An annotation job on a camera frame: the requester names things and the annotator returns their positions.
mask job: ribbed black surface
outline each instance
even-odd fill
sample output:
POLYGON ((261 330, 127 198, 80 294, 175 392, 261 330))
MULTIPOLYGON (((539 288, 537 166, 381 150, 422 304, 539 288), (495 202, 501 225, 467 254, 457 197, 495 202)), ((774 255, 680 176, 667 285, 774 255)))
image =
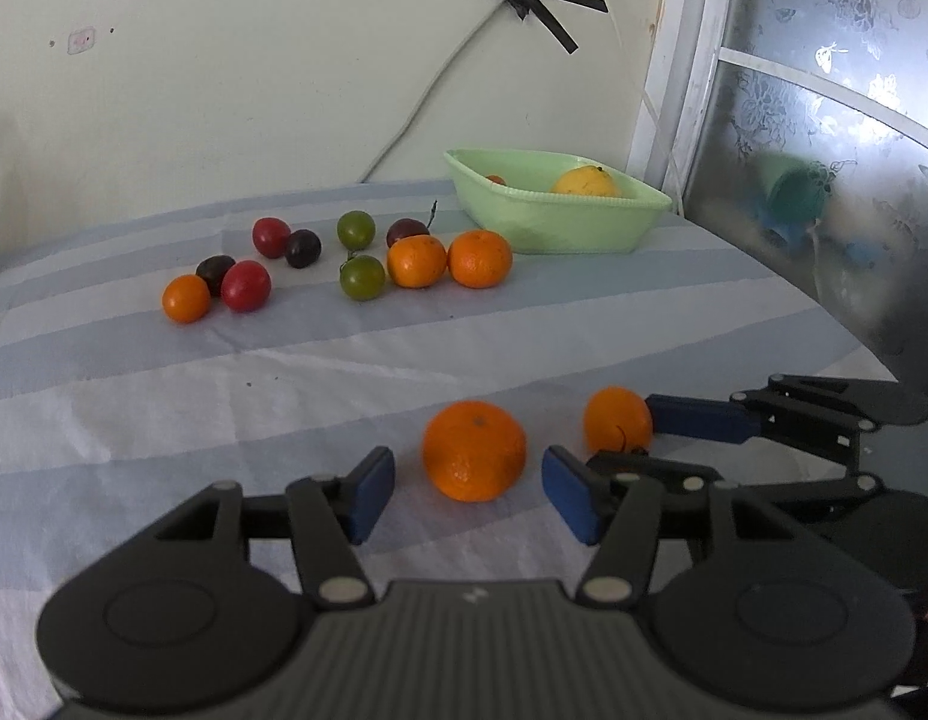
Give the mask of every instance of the ribbed black surface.
MULTIPOLYGON (((118 717, 125 720, 68 707, 54 720, 118 717)), ((374 608, 322 617, 307 646, 253 694, 187 720, 770 717, 787 715, 751 712, 688 685, 630 617, 578 608, 557 583, 398 581, 374 608)), ((900 715, 874 703, 816 717, 900 715)))

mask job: frosted glass panel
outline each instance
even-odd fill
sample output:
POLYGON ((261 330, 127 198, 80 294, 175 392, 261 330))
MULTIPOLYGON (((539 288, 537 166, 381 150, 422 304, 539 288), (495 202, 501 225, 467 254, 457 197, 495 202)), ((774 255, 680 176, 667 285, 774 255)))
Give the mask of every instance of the frosted glass panel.
POLYGON ((825 76, 928 127, 928 0, 732 0, 725 46, 825 76))
POLYGON ((686 208, 928 391, 926 148, 840 103, 722 64, 686 208), (823 198, 818 225, 768 213, 780 155, 807 167, 805 194, 823 198))

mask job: orange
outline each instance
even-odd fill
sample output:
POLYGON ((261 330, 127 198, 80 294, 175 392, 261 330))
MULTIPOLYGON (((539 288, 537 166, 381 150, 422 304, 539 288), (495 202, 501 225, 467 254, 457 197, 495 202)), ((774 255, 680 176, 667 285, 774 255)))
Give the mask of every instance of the orange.
POLYGON ((448 249, 451 278, 472 290, 498 285, 513 264, 510 244, 490 230, 461 233, 448 249))
POLYGON ((504 409, 462 400, 427 423, 421 443, 424 469, 434 487, 456 501, 490 501, 518 481, 528 440, 504 409))
POLYGON ((444 275, 447 266, 448 252, 432 235, 401 238, 387 250, 387 272, 399 287, 429 287, 444 275))
POLYGON ((211 309, 211 290, 198 275, 178 276, 164 288, 160 305, 174 322, 197 322, 211 309))
POLYGON ((592 453, 648 449, 653 433, 648 404, 622 386, 597 391, 584 409, 584 440, 592 453))

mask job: lemon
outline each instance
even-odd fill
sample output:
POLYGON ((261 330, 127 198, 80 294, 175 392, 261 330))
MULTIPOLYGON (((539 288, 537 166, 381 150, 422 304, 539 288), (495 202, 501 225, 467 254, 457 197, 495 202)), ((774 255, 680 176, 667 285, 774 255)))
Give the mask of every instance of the lemon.
POLYGON ((591 197, 620 197, 621 191, 603 167, 583 165, 568 170, 550 188, 554 194, 586 194, 591 197))

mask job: basket rim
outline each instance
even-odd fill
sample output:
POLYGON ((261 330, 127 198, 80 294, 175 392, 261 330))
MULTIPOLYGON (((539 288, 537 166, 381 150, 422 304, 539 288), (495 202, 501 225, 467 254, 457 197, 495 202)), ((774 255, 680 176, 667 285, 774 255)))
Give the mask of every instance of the basket rim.
POLYGON ((656 190, 653 187, 650 187, 646 184, 643 184, 642 181, 633 176, 627 175, 627 173, 621 172, 620 170, 611 167, 610 165, 604 165, 601 162, 598 162, 595 159, 589 159, 587 157, 577 156, 576 154, 565 154, 559 151, 533 151, 533 149, 523 149, 523 148, 453 148, 444 152, 444 158, 455 170, 459 170, 469 178, 476 179, 477 181, 483 182, 485 187, 494 194, 500 194, 501 196, 509 197, 519 202, 525 202, 528 204, 549 204, 549 205, 563 205, 563 206, 605 206, 608 208, 631 208, 634 210, 648 210, 648 211, 671 211, 673 210, 673 201, 670 199, 667 194, 664 194, 662 191, 656 190), (559 156, 559 157, 570 157, 571 159, 584 160, 585 162, 595 165, 597 167, 603 167, 605 170, 611 170, 614 175, 622 175, 627 178, 628 181, 635 181, 638 184, 645 186, 648 191, 651 191, 653 194, 645 197, 600 197, 593 196, 592 194, 557 194, 552 191, 530 191, 527 189, 518 189, 516 187, 502 186, 495 181, 489 180, 486 176, 481 175, 476 170, 473 170, 471 167, 468 167, 459 159, 457 159, 456 154, 461 153, 462 151, 470 152, 484 152, 484 153, 496 153, 496 154, 547 154, 550 156, 559 156))

